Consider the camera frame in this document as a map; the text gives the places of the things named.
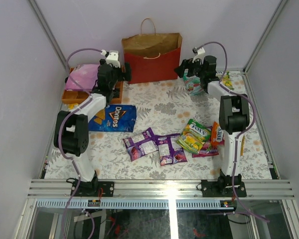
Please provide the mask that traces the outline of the teal snack packet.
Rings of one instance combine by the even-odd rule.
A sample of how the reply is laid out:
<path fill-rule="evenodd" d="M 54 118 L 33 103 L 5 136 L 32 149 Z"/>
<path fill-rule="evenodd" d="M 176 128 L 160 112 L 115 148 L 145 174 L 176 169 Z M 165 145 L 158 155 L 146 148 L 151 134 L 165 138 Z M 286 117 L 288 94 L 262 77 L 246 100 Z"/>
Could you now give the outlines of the teal snack packet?
<path fill-rule="evenodd" d="M 185 83 L 188 94 L 190 96 L 196 96 L 203 93 L 204 90 L 201 88 L 199 77 L 196 76 L 188 77 L 187 73 L 188 71 L 185 70 L 183 75 L 183 81 Z"/>

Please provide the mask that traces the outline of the red paper bag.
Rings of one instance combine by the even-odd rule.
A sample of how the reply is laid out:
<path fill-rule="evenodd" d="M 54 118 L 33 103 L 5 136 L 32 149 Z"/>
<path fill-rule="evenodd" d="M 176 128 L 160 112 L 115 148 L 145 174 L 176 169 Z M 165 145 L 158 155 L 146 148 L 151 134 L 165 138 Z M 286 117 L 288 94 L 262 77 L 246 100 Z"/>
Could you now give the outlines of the red paper bag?
<path fill-rule="evenodd" d="M 130 64 L 131 84 L 178 78 L 182 36 L 180 33 L 143 33 L 123 38 L 124 61 Z"/>

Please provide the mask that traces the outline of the blue Doritos chip bag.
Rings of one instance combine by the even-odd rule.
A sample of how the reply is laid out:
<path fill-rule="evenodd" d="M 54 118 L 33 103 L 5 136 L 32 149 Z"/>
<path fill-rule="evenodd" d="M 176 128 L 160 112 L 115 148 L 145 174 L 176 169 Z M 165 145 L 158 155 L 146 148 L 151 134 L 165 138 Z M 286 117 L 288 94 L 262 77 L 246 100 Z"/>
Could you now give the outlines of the blue Doritos chip bag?
<path fill-rule="evenodd" d="M 88 123 L 88 130 L 99 132 L 133 132 L 136 119 L 136 106 L 111 104 L 95 114 Z"/>

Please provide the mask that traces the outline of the green yellow candy packet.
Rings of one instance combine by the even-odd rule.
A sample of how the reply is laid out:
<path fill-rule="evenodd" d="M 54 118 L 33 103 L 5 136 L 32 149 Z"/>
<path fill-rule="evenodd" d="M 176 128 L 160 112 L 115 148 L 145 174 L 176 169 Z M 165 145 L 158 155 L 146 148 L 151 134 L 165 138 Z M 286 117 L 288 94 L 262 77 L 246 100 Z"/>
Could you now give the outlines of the green yellow candy packet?
<path fill-rule="evenodd" d="M 233 87 L 233 84 L 232 84 L 232 81 L 230 79 L 230 75 L 229 75 L 229 71 L 225 73 L 225 75 L 223 76 L 222 78 L 222 84 L 227 87 L 228 89 L 230 90 L 234 90 L 234 87 Z"/>

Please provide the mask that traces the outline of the yellow snack packet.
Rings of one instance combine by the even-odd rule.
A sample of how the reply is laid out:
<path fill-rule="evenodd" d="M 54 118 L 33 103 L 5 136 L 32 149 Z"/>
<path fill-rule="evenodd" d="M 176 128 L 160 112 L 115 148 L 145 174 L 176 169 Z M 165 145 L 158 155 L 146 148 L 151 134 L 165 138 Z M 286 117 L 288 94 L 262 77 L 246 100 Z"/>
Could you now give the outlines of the yellow snack packet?
<path fill-rule="evenodd" d="M 70 111 L 70 110 L 75 109 L 77 106 L 78 106 L 78 104 L 69 104 L 69 105 L 67 105 L 67 108 Z"/>

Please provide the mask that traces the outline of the green spring tea candy packet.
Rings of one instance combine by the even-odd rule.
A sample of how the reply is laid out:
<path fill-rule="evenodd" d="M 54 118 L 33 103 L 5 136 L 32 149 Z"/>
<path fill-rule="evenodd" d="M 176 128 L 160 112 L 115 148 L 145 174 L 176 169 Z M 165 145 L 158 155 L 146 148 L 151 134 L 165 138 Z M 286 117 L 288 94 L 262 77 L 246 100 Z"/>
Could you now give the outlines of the green spring tea candy packet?
<path fill-rule="evenodd" d="M 176 142 L 188 152 L 198 154 L 211 138 L 211 129 L 190 119 Z"/>

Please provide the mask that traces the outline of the purple candy packet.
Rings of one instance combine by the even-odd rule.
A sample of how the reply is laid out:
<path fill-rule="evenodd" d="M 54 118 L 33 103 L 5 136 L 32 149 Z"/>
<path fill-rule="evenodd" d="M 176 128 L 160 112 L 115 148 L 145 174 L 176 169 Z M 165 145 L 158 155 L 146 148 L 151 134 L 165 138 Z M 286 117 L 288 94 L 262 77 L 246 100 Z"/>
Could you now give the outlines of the purple candy packet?
<path fill-rule="evenodd" d="M 179 136 L 179 133 L 156 136 L 161 166 L 187 162 L 183 148 L 177 143 Z"/>
<path fill-rule="evenodd" d="M 131 161 L 158 151 L 156 135 L 151 127 L 134 136 L 123 139 Z"/>

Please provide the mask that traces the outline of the orange fruits candy packet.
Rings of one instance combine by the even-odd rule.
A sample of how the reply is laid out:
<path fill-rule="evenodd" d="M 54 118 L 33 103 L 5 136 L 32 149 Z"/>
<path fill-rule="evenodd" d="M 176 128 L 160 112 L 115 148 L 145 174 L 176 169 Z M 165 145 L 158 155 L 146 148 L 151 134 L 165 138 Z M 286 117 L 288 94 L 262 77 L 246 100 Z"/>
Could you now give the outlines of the orange fruits candy packet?
<path fill-rule="evenodd" d="M 224 145 L 224 143 L 224 131 L 220 127 L 220 124 L 215 121 L 212 126 L 211 145 L 216 147 L 218 145 Z"/>

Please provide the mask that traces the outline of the pink berries candy packet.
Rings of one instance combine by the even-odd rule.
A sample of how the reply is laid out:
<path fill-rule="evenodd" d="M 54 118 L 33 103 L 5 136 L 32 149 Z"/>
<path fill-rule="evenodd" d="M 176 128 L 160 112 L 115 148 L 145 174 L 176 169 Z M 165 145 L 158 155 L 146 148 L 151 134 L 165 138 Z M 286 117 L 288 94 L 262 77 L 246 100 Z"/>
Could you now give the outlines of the pink berries candy packet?
<path fill-rule="evenodd" d="M 192 154 L 193 158 L 197 157 L 207 157 L 207 156 L 216 156 L 219 154 L 218 148 L 213 146 L 211 142 L 205 142 L 201 150 L 197 154 Z"/>

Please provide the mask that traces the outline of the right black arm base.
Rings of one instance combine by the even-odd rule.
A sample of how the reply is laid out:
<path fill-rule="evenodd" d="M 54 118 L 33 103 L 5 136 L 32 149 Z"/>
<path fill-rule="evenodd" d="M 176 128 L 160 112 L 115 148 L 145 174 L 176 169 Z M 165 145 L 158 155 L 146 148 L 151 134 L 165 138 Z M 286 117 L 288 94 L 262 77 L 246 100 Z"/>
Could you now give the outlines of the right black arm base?
<path fill-rule="evenodd" d="M 238 197 L 247 197 L 246 187 L 241 179 L 235 177 L 234 188 Z M 231 181 L 221 183 L 220 180 L 201 180 L 201 182 L 196 186 L 196 189 L 202 192 L 203 197 L 208 198 L 233 197 L 235 195 Z"/>

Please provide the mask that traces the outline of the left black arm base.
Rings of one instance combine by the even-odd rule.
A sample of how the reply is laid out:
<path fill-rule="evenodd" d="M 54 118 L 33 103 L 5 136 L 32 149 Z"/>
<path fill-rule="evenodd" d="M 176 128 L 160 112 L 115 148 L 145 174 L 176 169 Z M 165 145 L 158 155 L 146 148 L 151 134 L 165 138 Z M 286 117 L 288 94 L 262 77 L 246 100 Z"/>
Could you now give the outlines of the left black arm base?
<path fill-rule="evenodd" d="M 81 182 L 75 197 L 113 197 L 115 183 L 112 181 Z"/>

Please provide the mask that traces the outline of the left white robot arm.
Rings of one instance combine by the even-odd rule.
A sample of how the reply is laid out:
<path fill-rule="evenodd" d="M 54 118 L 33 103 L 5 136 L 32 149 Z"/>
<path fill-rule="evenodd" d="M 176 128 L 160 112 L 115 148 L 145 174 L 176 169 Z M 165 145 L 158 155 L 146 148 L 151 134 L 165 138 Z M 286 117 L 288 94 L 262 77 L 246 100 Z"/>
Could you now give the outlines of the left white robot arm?
<path fill-rule="evenodd" d="M 95 196 L 99 191 L 97 174 L 87 154 L 89 144 L 88 123 L 96 113 L 111 102 L 117 82 L 132 79 L 130 64 L 115 67 L 111 63 L 101 63 L 95 86 L 88 92 L 88 98 L 70 111 L 60 111 L 57 115 L 54 146 L 62 156 L 71 161 L 87 196 Z"/>

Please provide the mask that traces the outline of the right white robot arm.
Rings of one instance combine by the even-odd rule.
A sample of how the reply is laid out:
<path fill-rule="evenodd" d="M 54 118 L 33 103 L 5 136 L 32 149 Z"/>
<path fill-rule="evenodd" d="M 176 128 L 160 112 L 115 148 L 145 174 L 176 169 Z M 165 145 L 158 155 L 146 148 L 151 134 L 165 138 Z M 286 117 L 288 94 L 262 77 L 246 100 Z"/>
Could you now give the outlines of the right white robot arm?
<path fill-rule="evenodd" d="M 220 103 L 219 124 L 225 137 L 225 152 L 217 179 L 217 190 L 220 195 L 229 196 L 242 182 L 239 162 L 244 131 L 250 123 L 248 98 L 231 91 L 221 82 L 221 78 L 216 76 L 214 56 L 183 60 L 174 71 L 181 78 L 185 74 L 198 77 L 204 92 Z"/>

